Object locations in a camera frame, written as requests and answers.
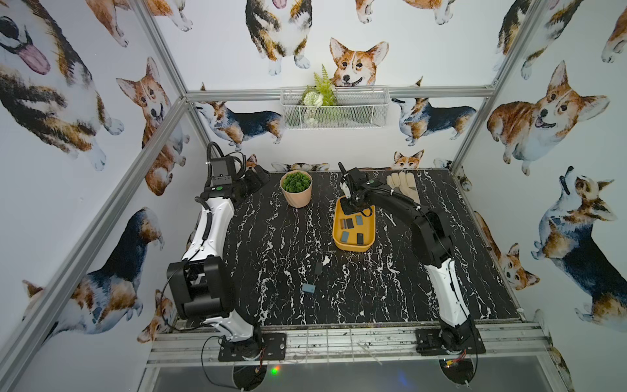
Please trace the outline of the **brown eraser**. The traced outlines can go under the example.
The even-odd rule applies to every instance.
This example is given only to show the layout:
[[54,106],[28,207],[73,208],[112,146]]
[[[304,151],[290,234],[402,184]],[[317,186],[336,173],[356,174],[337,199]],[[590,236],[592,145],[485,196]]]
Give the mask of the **brown eraser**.
[[341,221],[341,227],[346,230],[350,230],[354,228],[354,223],[352,219],[343,219]]

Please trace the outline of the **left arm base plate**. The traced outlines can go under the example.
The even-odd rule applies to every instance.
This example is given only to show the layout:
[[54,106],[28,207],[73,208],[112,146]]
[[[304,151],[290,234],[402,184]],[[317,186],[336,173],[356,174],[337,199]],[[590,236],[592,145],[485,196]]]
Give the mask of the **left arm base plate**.
[[219,362],[284,360],[287,352],[285,333],[263,333],[246,341],[221,343]]

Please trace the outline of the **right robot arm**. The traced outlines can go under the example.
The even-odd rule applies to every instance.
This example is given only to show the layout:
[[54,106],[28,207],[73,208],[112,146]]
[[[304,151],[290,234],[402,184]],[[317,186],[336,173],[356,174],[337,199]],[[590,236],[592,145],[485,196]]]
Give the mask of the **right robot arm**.
[[416,178],[410,171],[396,171],[383,183],[357,168],[347,170],[342,164],[339,168],[344,213],[353,215],[377,207],[408,226],[414,258],[426,268],[438,301],[442,349],[479,354],[481,339],[461,294],[447,216],[421,205]]

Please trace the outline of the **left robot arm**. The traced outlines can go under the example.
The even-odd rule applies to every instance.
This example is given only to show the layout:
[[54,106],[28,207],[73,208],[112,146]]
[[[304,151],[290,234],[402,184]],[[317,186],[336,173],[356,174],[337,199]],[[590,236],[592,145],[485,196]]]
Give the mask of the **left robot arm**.
[[259,328],[238,313],[237,290],[223,251],[235,207],[269,182],[269,172],[255,166],[237,180],[226,176],[219,180],[195,198],[201,205],[199,224],[182,260],[168,266],[167,283],[182,320],[197,328],[213,327],[229,343],[259,343]]

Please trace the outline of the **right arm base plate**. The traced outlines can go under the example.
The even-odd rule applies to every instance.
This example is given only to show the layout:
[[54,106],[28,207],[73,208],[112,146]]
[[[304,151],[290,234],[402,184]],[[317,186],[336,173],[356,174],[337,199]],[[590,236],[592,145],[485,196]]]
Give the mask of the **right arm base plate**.
[[483,341],[474,329],[471,331],[428,328],[417,329],[416,352],[424,356],[485,354]]

